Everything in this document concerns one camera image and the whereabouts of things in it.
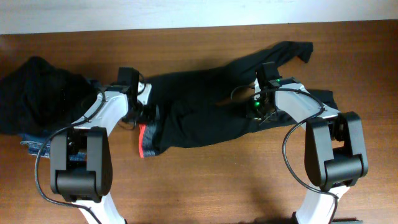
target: white wall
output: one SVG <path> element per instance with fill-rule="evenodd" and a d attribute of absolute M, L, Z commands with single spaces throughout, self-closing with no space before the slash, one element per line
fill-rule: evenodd
<path fill-rule="evenodd" d="M 0 34 L 398 19 L 398 0 L 0 0 Z"/>

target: wooden table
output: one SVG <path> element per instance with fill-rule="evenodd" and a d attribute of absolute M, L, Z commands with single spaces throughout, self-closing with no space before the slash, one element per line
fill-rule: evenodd
<path fill-rule="evenodd" d="M 0 36 L 1 76 L 32 55 L 56 67 L 116 80 L 120 66 L 145 76 L 211 68 L 281 40 L 312 41 L 308 64 L 279 68 L 307 88 L 329 89 L 341 111 L 363 122 L 369 173 L 343 197 L 336 217 L 398 223 L 398 21 L 281 24 L 199 29 L 122 30 Z M 213 146 L 171 148 L 141 159 L 138 131 L 117 127 L 109 137 L 111 193 L 129 223 L 238 223 L 290 217 L 306 190 L 289 174 L 281 145 L 288 128 L 248 134 Z M 304 132 L 290 139 L 288 157 L 299 176 Z M 45 202 L 34 185 L 35 157 L 18 136 L 0 136 L 0 223 L 84 223 L 77 209 Z M 40 179 L 49 187 L 49 161 Z"/>

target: black garment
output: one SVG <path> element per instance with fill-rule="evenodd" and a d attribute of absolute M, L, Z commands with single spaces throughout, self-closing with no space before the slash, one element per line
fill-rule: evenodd
<path fill-rule="evenodd" d="M 256 79 L 255 69 L 262 63 L 275 62 L 281 66 L 295 56 L 308 62 L 313 51 L 310 42 L 281 42 L 271 49 L 239 58 L 224 67 L 192 72 L 178 72 L 148 79 L 152 84 L 149 103 L 160 108 L 160 121 L 148 124 L 142 138 L 142 157 L 156 156 L 170 146 L 199 147 L 236 139 L 246 133 L 294 124 L 287 114 L 277 121 L 266 122 L 246 118 L 246 104 L 215 103 L 229 97 L 240 85 Z M 331 91 L 311 92 L 325 103 L 333 101 Z"/>
<path fill-rule="evenodd" d="M 60 129 L 83 116 L 95 100 L 96 90 L 81 75 L 32 57 L 0 80 L 0 133 Z"/>

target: black pants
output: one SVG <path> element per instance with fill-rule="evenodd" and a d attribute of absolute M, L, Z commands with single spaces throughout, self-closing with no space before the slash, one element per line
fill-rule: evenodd
<path fill-rule="evenodd" d="M 143 156 L 158 155 L 170 146 L 206 146 L 236 139 L 246 133 L 294 124 L 289 115 L 281 113 L 277 121 L 259 125 L 258 121 L 246 117 L 248 102 L 224 106 L 215 103 L 229 97 L 237 86 L 252 83 L 256 79 L 254 71 L 260 64 L 275 62 L 281 66 L 295 56 L 307 63 L 312 50 L 310 42 L 281 42 L 224 67 L 148 79 L 147 82 L 152 84 L 149 103 L 159 105 L 160 120 L 155 131 L 144 133 Z M 331 91 L 310 93 L 336 107 Z"/>

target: red stripe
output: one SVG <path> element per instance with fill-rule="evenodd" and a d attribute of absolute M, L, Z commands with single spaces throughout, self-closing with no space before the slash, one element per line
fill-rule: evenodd
<path fill-rule="evenodd" d="M 142 149 L 142 140 L 144 139 L 144 133 L 145 133 L 145 129 L 146 129 L 146 125 L 145 124 L 140 124 L 139 125 L 139 157 L 144 158 L 144 150 Z"/>

